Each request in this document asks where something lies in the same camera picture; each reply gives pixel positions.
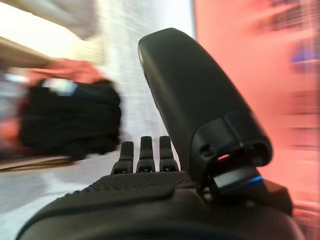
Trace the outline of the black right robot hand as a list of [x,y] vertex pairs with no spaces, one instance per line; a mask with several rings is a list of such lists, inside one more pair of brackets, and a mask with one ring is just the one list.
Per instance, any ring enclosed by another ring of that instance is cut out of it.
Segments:
[[143,74],[167,130],[159,171],[133,143],[106,175],[40,209],[19,240],[302,240],[286,187],[259,167],[272,144],[229,77],[175,28],[142,37]]

